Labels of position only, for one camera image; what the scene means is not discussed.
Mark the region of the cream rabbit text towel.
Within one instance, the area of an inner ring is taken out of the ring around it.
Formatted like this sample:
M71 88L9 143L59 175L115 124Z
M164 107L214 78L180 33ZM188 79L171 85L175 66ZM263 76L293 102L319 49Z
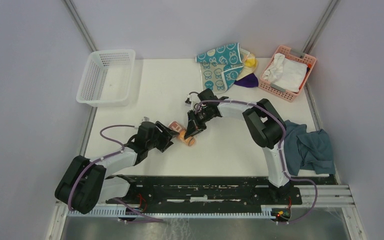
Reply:
M178 132L177 139L185 145L191 147L195 144L196 140L193 137L185 138L186 128L177 121L172 121L168 127L171 130Z

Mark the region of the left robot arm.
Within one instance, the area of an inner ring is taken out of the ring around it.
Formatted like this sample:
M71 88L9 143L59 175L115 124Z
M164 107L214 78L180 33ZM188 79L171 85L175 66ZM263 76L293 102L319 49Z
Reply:
M102 138L119 144L119 148L95 158L74 157L54 191L55 198L65 203L70 211L81 214L88 214L98 203L117 197L127 204L134 202L137 189L126 178L114 174L140 164L151 150L163 153L179 136L177 131L159 121L143 121L136 130L126 143L100 131Z

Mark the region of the white plastic basket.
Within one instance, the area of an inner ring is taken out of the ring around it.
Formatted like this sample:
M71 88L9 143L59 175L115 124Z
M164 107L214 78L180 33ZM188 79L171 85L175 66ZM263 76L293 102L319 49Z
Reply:
M76 101L91 107L124 107L131 101L136 52L133 49L93 51L89 54Z

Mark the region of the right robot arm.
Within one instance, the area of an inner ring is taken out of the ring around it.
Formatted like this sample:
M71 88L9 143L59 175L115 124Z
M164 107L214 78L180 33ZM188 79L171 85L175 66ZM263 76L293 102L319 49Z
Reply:
M187 113L184 139L206 130L206 123L216 117L243 120L251 138L264 153L269 199L275 204L286 201L293 188L284 153L286 125L271 102L266 98L258 102L233 100L227 96L218 98L211 89L202 91L197 97L199 102L191 103Z

